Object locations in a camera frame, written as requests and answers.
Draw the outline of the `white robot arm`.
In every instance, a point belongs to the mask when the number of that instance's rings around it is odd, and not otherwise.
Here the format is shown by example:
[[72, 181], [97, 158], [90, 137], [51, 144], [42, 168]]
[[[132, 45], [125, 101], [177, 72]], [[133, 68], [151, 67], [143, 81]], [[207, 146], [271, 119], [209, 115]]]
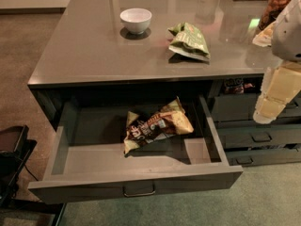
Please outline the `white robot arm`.
[[301, 0], [291, 0], [271, 30], [272, 53], [282, 61], [275, 68], [268, 67], [263, 76], [253, 114], [260, 124], [274, 121], [301, 91]]

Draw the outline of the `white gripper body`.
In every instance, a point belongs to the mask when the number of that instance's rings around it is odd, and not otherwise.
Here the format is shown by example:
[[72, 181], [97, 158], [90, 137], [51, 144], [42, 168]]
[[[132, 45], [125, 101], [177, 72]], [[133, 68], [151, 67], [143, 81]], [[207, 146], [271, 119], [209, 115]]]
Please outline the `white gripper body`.
[[268, 67], [261, 93], [269, 101], [289, 103], [301, 90], [301, 63], [284, 60], [275, 68]]

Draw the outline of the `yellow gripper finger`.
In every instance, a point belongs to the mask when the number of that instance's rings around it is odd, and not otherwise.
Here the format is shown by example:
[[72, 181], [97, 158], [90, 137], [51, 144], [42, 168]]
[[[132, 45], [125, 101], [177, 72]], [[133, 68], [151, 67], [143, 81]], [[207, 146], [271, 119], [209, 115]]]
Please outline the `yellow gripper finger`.
[[255, 36], [252, 43], [260, 47], [268, 47], [272, 43], [273, 33], [275, 30], [275, 22], [270, 23], [258, 35]]
[[256, 123], [268, 124], [274, 121], [283, 111], [285, 105], [259, 97], [255, 105], [253, 120]]

